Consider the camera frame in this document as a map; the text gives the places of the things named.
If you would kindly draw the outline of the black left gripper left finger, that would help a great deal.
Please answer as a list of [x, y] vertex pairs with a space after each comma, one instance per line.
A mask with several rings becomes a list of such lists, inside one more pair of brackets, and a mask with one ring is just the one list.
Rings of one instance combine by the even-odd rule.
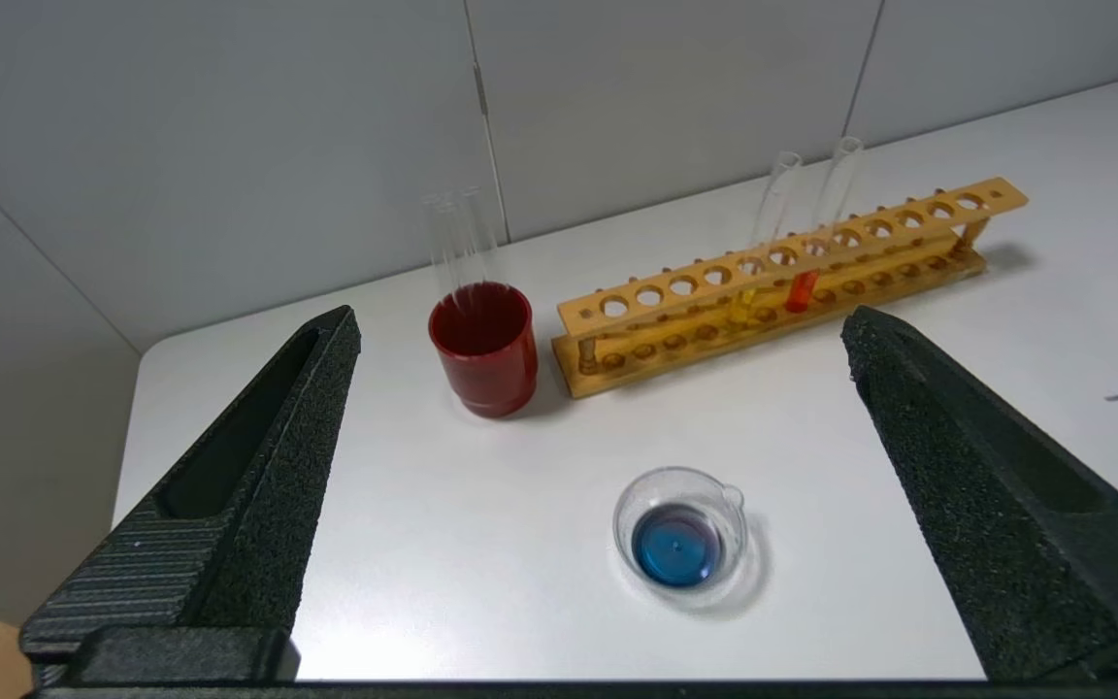
[[310, 319], [19, 632], [35, 684], [272, 684], [291, 640], [360, 352]]

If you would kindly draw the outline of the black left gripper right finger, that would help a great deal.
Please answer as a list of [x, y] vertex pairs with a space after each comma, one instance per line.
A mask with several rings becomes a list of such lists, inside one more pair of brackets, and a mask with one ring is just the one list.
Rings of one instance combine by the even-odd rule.
[[1118, 681], [1117, 488], [901, 319], [841, 338], [982, 672]]

